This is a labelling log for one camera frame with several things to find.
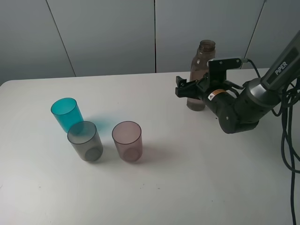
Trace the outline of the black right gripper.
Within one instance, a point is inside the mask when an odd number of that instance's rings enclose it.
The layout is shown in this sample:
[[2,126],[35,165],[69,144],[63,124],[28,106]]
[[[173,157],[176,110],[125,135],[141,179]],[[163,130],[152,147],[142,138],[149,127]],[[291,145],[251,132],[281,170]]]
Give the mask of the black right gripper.
[[239,96],[239,85],[227,80],[225,75],[213,76],[206,73],[198,81],[187,82],[176,76],[175,95],[179,98],[196,99],[197,110],[233,110]]

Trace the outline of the dark grey Piper robot arm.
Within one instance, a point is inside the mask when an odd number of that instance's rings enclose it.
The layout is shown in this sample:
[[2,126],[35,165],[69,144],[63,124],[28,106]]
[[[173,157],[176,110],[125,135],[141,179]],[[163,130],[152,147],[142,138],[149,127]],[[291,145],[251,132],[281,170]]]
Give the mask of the dark grey Piper robot arm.
[[300,76],[300,35],[297,33],[263,77],[242,86],[227,80],[226,72],[236,69],[246,58],[211,59],[201,80],[187,82],[176,77],[179,98],[203,101],[217,116],[227,134],[254,129],[259,120],[284,101],[287,88]]

